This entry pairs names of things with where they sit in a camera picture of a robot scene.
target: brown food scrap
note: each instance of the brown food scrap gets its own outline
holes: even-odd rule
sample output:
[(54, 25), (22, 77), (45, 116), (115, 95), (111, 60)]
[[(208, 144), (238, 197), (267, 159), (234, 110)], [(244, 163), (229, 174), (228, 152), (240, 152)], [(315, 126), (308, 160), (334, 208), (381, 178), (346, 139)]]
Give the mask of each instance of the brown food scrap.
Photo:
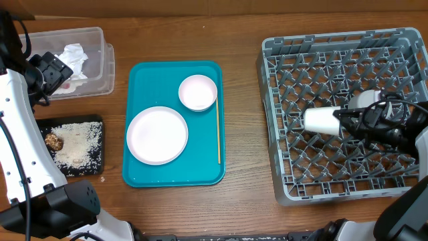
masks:
[(61, 151), (64, 146), (64, 142), (52, 133), (46, 135), (45, 144), (54, 151)]

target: teal tray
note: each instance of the teal tray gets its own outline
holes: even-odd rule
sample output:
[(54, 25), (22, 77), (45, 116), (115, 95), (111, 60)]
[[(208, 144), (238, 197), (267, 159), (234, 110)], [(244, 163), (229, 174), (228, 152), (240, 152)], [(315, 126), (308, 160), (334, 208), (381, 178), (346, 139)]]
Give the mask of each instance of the teal tray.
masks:
[[(218, 162), (217, 110), (213, 104), (193, 112), (181, 104), (179, 86), (194, 74), (210, 77), (217, 85), (219, 101), (220, 156)], [(186, 120), (189, 140), (184, 151), (170, 163), (154, 166), (138, 161), (124, 141), (122, 176), (132, 187), (214, 185), (225, 175), (225, 121), (221, 68), (212, 61), (145, 62), (131, 70), (128, 85), (125, 134), (131, 120), (153, 106), (176, 110)]]

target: tissue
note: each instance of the tissue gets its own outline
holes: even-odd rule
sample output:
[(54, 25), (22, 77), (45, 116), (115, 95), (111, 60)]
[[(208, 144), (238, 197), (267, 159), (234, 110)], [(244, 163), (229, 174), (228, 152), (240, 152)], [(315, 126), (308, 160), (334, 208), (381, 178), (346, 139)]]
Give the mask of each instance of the tissue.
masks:
[(80, 44), (69, 44), (64, 48), (64, 52), (59, 56), (56, 55), (63, 63), (73, 70), (73, 75), (66, 80), (54, 94), (73, 93), (78, 86), (85, 84), (87, 79), (82, 73), (82, 66), (88, 56), (84, 53)]

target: white plate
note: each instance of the white plate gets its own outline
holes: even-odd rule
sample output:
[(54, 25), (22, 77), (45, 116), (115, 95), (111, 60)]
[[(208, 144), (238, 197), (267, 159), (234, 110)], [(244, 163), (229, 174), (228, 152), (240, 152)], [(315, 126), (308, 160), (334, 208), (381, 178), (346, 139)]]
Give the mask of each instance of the white plate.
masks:
[(126, 142), (139, 161), (162, 165), (183, 152), (188, 137), (186, 121), (177, 111), (156, 106), (143, 110), (131, 121)]
[(180, 101), (193, 111), (207, 110), (217, 99), (217, 86), (206, 76), (195, 74), (180, 84)]

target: black container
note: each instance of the black container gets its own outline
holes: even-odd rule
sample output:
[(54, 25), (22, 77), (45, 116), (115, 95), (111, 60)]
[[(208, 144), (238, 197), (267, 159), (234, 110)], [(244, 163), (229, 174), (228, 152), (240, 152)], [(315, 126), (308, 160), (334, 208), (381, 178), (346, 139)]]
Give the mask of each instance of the black container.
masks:
[[(66, 176), (84, 176), (84, 175), (98, 175), (101, 174), (104, 170), (104, 123), (102, 122), (101, 116), (97, 114), (84, 115), (84, 116), (70, 116), (70, 117), (60, 117), (60, 118), (49, 118), (43, 120), (36, 120), (37, 125), (39, 126), (41, 136), (45, 139), (46, 135), (51, 133), (51, 130), (56, 127), (60, 127), (65, 124), (80, 124), (80, 123), (90, 123), (90, 122), (99, 122), (101, 123), (101, 135), (98, 142), (101, 143), (100, 147), (96, 149), (92, 154), (91, 158), (97, 159), (100, 156), (100, 162), (95, 166), (85, 167), (83, 169), (76, 169), (73, 167), (59, 167), (60, 171)], [(52, 159), (55, 157), (56, 152), (50, 147), (47, 147)]]

